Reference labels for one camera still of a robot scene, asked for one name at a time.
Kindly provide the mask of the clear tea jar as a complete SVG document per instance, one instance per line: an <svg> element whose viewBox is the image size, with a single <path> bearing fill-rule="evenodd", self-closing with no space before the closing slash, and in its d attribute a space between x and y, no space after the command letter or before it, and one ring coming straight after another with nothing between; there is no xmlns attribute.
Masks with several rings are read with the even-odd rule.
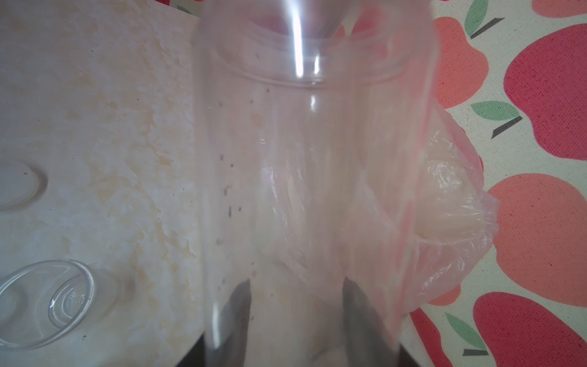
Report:
<svg viewBox="0 0 587 367"><path fill-rule="evenodd" d="M355 281L400 347L402 300L318 295L264 254L292 180L313 209L366 180L413 232L438 46L427 1L208 1L194 39L204 327L251 283L245 365L349 366Z"/></svg>
<svg viewBox="0 0 587 367"><path fill-rule="evenodd" d="M97 284L73 260L40 261L1 281L1 348L35 350L72 332L89 315Z"/></svg>

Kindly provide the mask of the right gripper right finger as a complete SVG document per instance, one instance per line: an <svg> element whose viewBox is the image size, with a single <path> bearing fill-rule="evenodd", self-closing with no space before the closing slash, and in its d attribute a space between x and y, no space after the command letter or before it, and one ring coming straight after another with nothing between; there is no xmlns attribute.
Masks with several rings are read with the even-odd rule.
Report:
<svg viewBox="0 0 587 367"><path fill-rule="evenodd" d="M417 366L404 347L391 346L385 325L359 285L342 286L342 323L349 366Z"/></svg>

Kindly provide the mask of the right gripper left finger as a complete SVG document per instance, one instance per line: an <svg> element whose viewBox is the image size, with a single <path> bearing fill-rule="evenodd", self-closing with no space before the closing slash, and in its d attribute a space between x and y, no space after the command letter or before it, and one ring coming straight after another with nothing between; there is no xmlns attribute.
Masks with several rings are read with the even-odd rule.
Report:
<svg viewBox="0 0 587 367"><path fill-rule="evenodd" d="M198 339L177 365L245 365L251 305L251 283L246 280L235 287L222 309L213 309L212 329Z"/></svg>

